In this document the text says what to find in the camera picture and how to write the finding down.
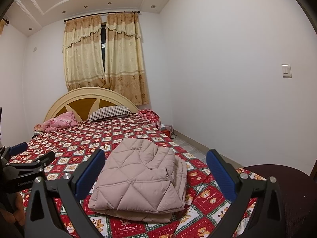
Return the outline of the person's left hand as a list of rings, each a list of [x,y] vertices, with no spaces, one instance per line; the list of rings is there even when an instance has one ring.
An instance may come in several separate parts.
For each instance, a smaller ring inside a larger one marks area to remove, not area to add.
[[[14,225],[18,223],[20,226],[25,226],[25,212],[23,206],[23,197],[20,192],[16,192],[13,196],[13,210],[8,211],[5,207],[6,200],[3,195],[1,195],[1,225],[2,224],[10,224]]]

